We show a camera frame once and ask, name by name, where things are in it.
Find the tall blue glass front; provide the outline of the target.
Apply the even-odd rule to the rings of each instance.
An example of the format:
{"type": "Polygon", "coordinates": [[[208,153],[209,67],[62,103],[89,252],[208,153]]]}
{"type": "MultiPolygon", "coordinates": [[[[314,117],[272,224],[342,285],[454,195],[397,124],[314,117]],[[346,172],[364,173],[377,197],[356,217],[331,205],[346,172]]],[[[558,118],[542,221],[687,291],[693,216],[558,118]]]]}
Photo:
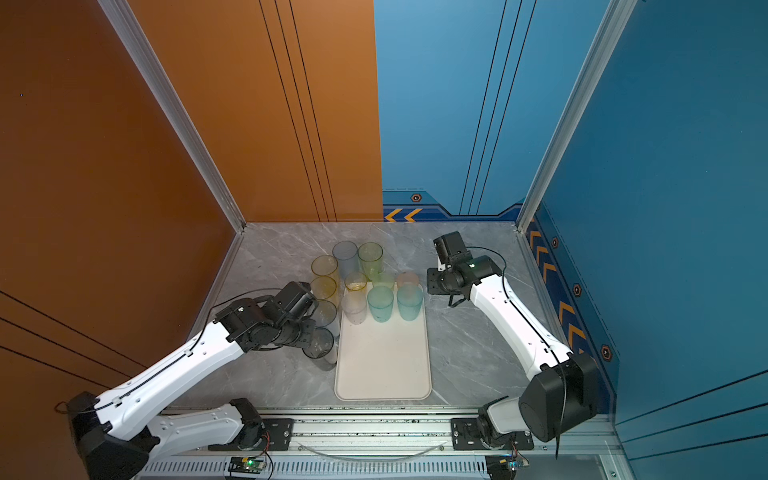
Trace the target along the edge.
{"type": "Polygon", "coordinates": [[[328,300],[320,300],[312,319],[318,328],[329,330],[334,336],[340,333],[339,313],[336,305],[328,300]]]}

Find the tall yellow glass front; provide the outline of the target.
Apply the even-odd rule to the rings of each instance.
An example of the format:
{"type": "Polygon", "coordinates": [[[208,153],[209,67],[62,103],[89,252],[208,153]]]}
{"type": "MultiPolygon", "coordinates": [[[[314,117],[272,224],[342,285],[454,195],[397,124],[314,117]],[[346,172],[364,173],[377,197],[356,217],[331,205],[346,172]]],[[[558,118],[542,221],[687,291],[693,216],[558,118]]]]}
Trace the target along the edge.
{"type": "Polygon", "coordinates": [[[339,304],[340,293],[337,281],[330,276],[316,276],[310,283],[312,294],[318,299],[339,304]]]}

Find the tall dark grey glass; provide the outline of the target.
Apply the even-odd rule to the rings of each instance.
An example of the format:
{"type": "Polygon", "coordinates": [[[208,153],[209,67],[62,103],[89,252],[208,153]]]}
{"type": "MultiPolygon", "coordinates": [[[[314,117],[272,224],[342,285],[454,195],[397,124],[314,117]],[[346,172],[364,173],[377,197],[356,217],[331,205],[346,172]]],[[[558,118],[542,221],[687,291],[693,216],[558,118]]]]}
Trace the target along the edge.
{"type": "Polygon", "coordinates": [[[336,338],[324,327],[314,330],[309,345],[304,347],[302,352],[322,371],[331,371],[336,367],[338,357],[336,338]]]}

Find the small pink glass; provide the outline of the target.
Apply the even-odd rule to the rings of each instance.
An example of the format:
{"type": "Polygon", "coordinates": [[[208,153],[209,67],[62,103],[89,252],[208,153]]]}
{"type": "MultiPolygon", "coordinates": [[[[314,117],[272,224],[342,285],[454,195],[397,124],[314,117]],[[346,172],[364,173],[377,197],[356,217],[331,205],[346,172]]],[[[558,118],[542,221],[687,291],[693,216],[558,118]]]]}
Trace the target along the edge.
{"type": "Polygon", "coordinates": [[[419,285],[420,278],[413,271],[406,271],[396,276],[396,284],[398,288],[402,288],[405,285],[419,285]]]}

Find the teal glass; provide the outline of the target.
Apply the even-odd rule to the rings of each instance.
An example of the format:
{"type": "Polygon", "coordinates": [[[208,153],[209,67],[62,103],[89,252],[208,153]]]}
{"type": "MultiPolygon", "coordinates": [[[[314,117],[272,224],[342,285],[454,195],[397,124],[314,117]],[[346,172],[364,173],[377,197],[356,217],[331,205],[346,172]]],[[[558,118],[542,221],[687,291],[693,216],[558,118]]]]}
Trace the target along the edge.
{"type": "Polygon", "coordinates": [[[390,320],[393,312],[394,293],[386,286],[374,286],[367,294],[369,311],[379,323],[390,320]]]}
{"type": "Polygon", "coordinates": [[[421,312],[423,290],[420,285],[404,283],[397,290],[398,311],[405,321],[415,320],[421,312]]]}

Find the small green glass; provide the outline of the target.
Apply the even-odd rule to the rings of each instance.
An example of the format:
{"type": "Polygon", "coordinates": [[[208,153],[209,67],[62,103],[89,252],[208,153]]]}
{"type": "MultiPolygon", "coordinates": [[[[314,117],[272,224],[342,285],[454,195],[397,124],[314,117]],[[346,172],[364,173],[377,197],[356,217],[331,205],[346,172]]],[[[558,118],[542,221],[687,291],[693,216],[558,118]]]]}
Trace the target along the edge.
{"type": "Polygon", "coordinates": [[[393,290],[395,286],[395,276],[385,271],[377,272],[373,276],[372,284],[373,287],[385,287],[393,290]]]}

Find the teal glass front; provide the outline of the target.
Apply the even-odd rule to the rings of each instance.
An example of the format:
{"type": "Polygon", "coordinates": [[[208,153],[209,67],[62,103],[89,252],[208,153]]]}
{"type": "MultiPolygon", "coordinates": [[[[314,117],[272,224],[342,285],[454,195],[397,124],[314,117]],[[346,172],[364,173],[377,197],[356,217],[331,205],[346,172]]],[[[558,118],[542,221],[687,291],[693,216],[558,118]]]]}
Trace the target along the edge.
{"type": "Polygon", "coordinates": [[[390,320],[393,312],[394,293],[386,286],[374,286],[367,294],[369,311],[379,323],[390,320]]]}

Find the tall green glass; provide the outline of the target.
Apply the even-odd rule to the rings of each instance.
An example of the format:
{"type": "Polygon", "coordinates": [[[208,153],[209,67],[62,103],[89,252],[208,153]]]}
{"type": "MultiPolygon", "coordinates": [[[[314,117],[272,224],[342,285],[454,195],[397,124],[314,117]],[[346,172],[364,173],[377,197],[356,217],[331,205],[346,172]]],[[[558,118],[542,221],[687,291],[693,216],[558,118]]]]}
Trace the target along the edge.
{"type": "Polygon", "coordinates": [[[363,274],[369,281],[376,281],[383,270],[383,247],[376,242],[363,243],[358,247],[357,256],[363,274]]]}

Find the small yellow glass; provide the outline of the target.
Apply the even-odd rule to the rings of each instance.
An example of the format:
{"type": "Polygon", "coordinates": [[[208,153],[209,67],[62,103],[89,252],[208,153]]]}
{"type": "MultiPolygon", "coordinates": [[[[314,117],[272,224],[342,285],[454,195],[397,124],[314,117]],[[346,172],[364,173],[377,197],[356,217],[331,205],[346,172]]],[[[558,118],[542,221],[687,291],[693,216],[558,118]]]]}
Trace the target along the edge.
{"type": "Polygon", "coordinates": [[[361,271],[353,271],[345,277],[344,284],[348,293],[365,292],[367,290],[368,278],[361,271]]]}

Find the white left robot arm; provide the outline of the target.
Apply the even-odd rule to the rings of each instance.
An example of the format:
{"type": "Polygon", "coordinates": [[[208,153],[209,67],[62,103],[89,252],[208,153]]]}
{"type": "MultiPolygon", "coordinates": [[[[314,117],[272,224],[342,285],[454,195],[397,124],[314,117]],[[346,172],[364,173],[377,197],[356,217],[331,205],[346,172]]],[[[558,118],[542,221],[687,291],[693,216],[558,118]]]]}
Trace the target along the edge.
{"type": "Polygon", "coordinates": [[[83,392],[65,403],[77,453],[91,479],[132,479],[149,462],[210,445],[247,450],[265,441],[253,404],[166,416],[174,400],[226,364],[251,352],[305,348],[316,329],[318,301],[307,282],[292,281],[275,295],[230,302],[199,334],[123,384],[99,395],[83,392]]]}

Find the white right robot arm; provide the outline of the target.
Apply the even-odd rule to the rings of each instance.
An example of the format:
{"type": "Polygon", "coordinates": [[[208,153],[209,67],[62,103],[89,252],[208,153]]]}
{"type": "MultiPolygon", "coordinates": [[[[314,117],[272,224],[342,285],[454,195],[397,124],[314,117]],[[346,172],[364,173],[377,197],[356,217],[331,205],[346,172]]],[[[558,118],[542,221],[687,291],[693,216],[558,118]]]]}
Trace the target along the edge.
{"type": "Polygon", "coordinates": [[[509,344],[529,380],[521,396],[503,397],[479,409],[477,426],[490,448],[528,432],[541,442],[595,417],[600,373],[587,353],[575,353],[550,331],[514,293],[505,273],[487,255],[475,257],[457,231],[433,241],[438,266],[427,270],[427,291],[447,296],[449,306],[470,302],[509,344]]]}

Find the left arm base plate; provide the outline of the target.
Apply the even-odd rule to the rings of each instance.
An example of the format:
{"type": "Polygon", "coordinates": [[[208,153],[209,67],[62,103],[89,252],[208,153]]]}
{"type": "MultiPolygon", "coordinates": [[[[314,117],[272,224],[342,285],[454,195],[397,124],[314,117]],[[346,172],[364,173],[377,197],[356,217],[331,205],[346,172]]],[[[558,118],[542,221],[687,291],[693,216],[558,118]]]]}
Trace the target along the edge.
{"type": "Polygon", "coordinates": [[[293,418],[266,418],[256,424],[243,427],[235,438],[226,444],[212,444],[209,451],[287,451],[294,429],[293,418]]]}

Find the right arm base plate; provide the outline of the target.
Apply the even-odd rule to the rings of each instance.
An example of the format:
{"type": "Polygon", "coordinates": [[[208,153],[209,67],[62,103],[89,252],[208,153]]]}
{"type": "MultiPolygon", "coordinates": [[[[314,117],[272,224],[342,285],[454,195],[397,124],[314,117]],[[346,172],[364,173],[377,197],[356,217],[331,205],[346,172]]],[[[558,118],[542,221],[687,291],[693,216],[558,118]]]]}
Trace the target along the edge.
{"type": "Polygon", "coordinates": [[[457,451],[534,449],[533,437],[529,432],[512,431],[502,434],[485,418],[453,418],[450,425],[453,448],[457,451]]]}

